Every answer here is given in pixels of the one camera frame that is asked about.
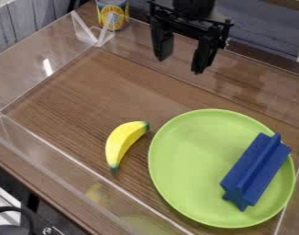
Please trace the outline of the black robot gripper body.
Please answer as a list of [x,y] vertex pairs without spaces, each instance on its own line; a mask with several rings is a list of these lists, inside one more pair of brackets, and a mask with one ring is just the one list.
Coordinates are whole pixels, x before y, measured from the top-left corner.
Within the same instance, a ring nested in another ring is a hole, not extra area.
[[210,27],[219,27],[219,46],[226,47],[232,20],[216,11],[216,0],[148,0],[150,16],[164,22],[172,33],[192,39],[208,32]]

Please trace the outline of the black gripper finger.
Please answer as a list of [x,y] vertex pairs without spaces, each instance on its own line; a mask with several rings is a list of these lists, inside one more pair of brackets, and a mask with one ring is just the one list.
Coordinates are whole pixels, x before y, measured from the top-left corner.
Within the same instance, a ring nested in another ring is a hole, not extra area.
[[159,21],[155,17],[151,18],[150,27],[154,53],[156,58],[160,61],[164,61],[172,55],[174,34],[168,25]]
[[211,65],[218,50],[219,32],[219,28],[208,28],[208,32],[199,37],[199,46],[191,63],[191,71],[195,74],[203,73],[203,70]]

